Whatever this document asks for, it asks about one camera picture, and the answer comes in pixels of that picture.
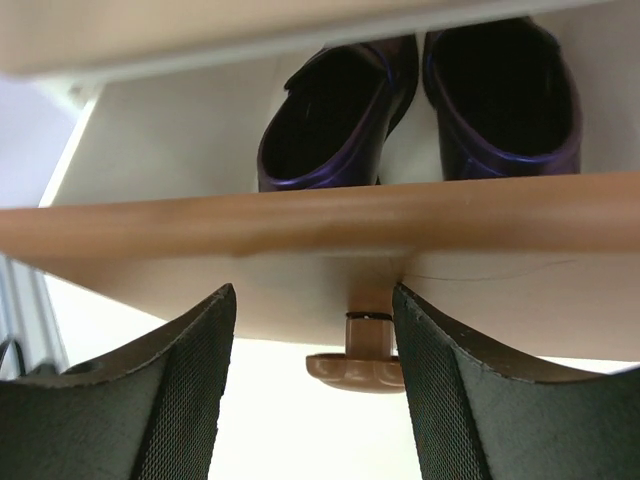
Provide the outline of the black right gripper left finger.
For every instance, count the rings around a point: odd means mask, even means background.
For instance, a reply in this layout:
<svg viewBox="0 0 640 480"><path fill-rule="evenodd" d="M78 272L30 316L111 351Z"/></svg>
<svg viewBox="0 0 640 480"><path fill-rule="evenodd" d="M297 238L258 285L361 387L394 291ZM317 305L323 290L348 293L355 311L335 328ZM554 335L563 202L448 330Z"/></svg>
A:
<svg viewBox="0 0 640 480"><path fill-rule="evenodd" d="M207 478L235 321L225 284L62 374L2 382L2 478Z"/></svg>

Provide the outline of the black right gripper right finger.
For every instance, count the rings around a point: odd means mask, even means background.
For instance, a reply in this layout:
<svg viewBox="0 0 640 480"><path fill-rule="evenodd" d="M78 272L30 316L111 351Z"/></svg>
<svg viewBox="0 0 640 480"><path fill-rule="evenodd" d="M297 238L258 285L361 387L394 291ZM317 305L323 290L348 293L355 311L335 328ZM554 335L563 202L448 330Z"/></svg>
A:
<svg viewBox="0 0 640 480"><path fill-rule="evenodd" d="M425 479L635 479L639 372L548 362L449 317L404 285L392 306Z"/></svg>

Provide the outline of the brown-front pulled-out drawer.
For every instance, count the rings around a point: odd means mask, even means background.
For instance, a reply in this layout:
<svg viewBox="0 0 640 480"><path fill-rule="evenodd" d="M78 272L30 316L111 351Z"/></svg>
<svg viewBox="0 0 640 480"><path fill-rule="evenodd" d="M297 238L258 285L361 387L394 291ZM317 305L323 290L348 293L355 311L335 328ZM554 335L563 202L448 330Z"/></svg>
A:
<svg viewBox="0 0 640 480"><path fill-rule="evenodd" d="M3 252L156 317L218 286L248 338L339 345L402 282L541 356L639 357L639 56L562 36L585 115L576 176L444 182L417 99L383 186L259 193L259 138L302 52L106 85L57 191L1 213Z"/></svg>

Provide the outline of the purple metallic loafer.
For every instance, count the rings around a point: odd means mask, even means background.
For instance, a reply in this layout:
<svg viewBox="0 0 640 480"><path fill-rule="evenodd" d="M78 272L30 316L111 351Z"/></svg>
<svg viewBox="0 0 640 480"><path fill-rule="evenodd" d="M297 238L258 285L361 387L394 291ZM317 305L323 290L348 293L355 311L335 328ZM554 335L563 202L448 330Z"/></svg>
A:
<svg viewBox="0 0 640 480"><path fill-rule="evenodd" d="M560 44L529 17L426 34L446 180L577 174L583 116Z"/></svg>
<svg viewBox="0 0 640 480"><path fill-rule="evenodd" d="M261 192L375 185L416 94L415 35L325 47L286 82L257 154Z"/></svg>

